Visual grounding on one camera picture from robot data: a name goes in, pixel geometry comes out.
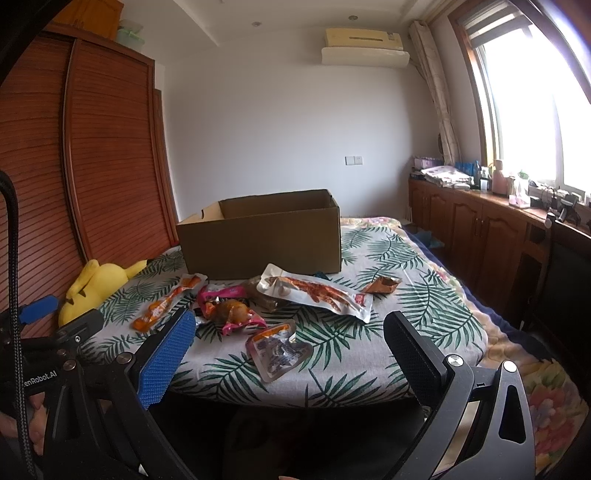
wooden window frame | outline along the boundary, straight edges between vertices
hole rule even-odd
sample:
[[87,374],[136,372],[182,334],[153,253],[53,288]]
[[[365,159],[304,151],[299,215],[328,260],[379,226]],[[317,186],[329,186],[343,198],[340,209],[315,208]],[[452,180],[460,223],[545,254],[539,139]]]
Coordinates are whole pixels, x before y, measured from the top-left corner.
[[[476,118],[480,135],[482,165],[490,166],[499,158],[499,135],[496,115],[492,110],[491,92],[479,53],[472,46],[460,19],[487,0],[466,0],[448,16],[460,45],[476,104]],[[591,103],[591,22],[581,23],[580,18],[569,15],[579,12],[580,0],[509,0],[514,4],[559,50]]]

silver bolt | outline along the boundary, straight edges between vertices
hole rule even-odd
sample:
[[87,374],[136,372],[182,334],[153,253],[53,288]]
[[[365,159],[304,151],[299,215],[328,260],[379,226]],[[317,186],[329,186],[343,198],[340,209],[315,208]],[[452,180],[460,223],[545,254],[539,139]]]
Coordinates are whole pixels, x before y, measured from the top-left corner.
[[503,368],[512,374],[517,372],[517,365],[515,365],[511,360],[505,360],[503,362]]
[[121,365],[125,365],[128,364],[129,362],[131,362],[131,358],[133,357],[133,355],[129,352],[123,352],[120,353],[119,355],[117,355],[117,363],[121,364]]
[[76,360],[66,360],[63,369],[66,371],[74,370],[76,368]]
[[464,360],[459,355],[450,355],[447,357],[447,363],[453,367],[461,367],[464,364]]

curtain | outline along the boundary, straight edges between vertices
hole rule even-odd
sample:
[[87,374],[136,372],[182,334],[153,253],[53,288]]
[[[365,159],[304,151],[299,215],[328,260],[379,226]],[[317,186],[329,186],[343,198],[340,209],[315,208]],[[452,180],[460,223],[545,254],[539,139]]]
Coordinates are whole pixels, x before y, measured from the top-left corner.
[[408,31],[437,110],[445,165],[453,165],[461,160],[460,147],[452,125],[449,91],[435,40],[424,22],[413,21]]

yellow plush toy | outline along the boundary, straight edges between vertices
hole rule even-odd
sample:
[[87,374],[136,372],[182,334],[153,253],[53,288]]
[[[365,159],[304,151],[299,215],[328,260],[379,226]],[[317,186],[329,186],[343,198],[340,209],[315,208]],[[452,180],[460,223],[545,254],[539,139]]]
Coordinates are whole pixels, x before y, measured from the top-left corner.
[[90,260],[66,293],[66,302],[60,310],[60,327],[97,308],[146,265],[147,260],[142,260],[125,270],[112,263],[99,265],[97,260]]

red label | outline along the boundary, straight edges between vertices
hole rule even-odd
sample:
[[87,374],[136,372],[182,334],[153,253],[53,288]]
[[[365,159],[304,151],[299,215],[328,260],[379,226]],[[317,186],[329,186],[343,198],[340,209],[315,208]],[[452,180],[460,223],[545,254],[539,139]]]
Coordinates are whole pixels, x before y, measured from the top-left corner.
[[365,295],[363,295],[362,293],[358,293],[357,295],[355,295],[355,303],[357,305],[365,307]]

